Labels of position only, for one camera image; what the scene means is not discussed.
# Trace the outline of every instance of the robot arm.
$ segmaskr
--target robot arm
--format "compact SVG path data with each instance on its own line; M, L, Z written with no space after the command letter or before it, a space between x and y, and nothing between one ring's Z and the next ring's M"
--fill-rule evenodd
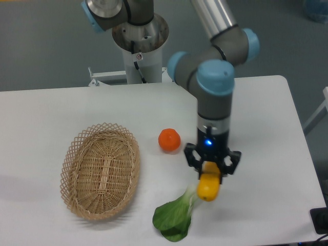
M84 0L81 5L96 32L125 22L142 26L154 17L153 0Z
M199 176L204 161L215 162L226 176L234 173L241 157L228 148L234 66L256 57L259 41L250 29L240 29L226 0L190 1L211 46L197 55L178 52L168 63L170 77L198 100L197 144L188 143L184 152ZM115 27L115 42L132 54L151 52L168 37L167 24L154 15L153 0L85 0L82 6L96 31ZM224 161L227 156L231 165Z
M184 153L199 176L204 161L215 162L226 176L234 173L241 157L239 151L228 148L234 66L257 56L259 41L250 29L239 28L225 0L191 2L211 46L197 55L178 52L168 64L170 77L198 100L197 144L188 143ZM227 156L231 165L224 161Z

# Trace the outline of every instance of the green leafy vegetable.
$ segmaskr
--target green leafy vegetable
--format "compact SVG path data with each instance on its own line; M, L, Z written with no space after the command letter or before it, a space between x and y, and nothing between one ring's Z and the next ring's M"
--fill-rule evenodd
M198 196L195 186L188 186L185 193L175 201L156 208L153 216L155 228L171 242L185 238L191 224L191 215Z

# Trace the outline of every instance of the gray floor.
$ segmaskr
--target gray floor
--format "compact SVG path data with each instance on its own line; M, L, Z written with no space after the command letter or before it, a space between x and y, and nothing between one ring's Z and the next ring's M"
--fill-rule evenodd
M94 72L123 70L111 33L95 34L81 0L0 3L0 91L82 87ZM229 0L242 27L261 42L260 56L236 69L238 77L287 78L301 123L324 100L328 86L328 25L306 18L302 0ZM164 64L176 51L208 47L188 0L155 0L170 26ZM307 137L319 179L328 179L328 117Z

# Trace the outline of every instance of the yellow lemon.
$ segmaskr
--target yellow lemon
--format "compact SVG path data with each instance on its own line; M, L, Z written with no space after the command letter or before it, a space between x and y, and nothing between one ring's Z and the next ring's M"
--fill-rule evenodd
M197 187L197 195L204 201L213 201L220 189L220 170L215 162L206 162Z

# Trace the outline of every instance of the woven basket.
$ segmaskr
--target woven basket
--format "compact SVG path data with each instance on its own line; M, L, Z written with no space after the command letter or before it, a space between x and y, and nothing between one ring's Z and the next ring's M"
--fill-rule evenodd
M60 181L67 207L88 220L109 218L131 200L139 178L138 143L117 124L89 127L68 149Z

